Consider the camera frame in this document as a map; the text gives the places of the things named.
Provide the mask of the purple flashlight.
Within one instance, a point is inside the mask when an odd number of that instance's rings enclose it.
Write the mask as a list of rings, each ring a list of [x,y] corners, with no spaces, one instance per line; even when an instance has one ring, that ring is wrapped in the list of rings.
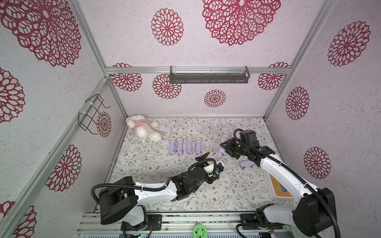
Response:
[[[195,151],[196,151],[196,155],[202,154],[202,139],[199,137],[196,138],[195,140]]]
[[[221,137],[221,142],[220,142],[220,146],[219,146],[219,153],[223,156],[225,156],[227,153],[226,153],[226,142],[229,140],[229,137],[227,135],[223,135]]]
[[[182,156],[184,154],[183,152],[183,144],[184,144],[184,140],[179,138],[177,139],[177,155],[178,156]]]
[[[193,150],[192,150],[193,139],[191,137],[188,137],[186,139],[186,141],[187,141],[187,154],[188,155],[192,155],[192,152],[193,152]]]
[[[176,144],[176,139],[175,138],[171,138],[169,140],[169,154],[171,156],[175,155],[175,144]]]

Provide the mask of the purple flashlight by right arm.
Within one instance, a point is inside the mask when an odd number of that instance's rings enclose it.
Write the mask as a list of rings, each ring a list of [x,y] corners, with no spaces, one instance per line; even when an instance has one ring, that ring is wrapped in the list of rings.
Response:
[[[250,160],[244,160],[244,161],[240,162],[240,167],[242,169],[247,168],[247,167],[252,167],[254,165],[255,165],[255,163],[253,161],[250,161]]]

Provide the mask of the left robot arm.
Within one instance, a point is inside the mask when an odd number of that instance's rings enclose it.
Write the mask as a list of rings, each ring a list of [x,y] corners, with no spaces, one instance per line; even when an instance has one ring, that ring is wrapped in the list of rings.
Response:
[[[208,154],[196,157],[185,172],[163,183],[139,183],[131,176],[115,183],[94,185],[91,196],[100,208],[100,222],[109,225],[121,221],[135,230],[144,229],[148,223],[146,205],[150,202],[179,201],[195,193],[203,183],[212,184],[220,178],[224,165]]]

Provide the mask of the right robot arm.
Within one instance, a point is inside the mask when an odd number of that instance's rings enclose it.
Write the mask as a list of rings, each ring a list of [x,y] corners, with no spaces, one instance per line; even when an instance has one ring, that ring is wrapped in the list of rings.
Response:
[[[296,203],[295,207],[268,204],[258,208],[254,227],[295,226],[307,237],[318,237],[332,227],[334,236],[341,237],[333,192],[302,178],[271,148],[261,146],[253,130],[236,129],[233,138],[221,142],[220,147],[232,158],[246,156],[280,182]]]

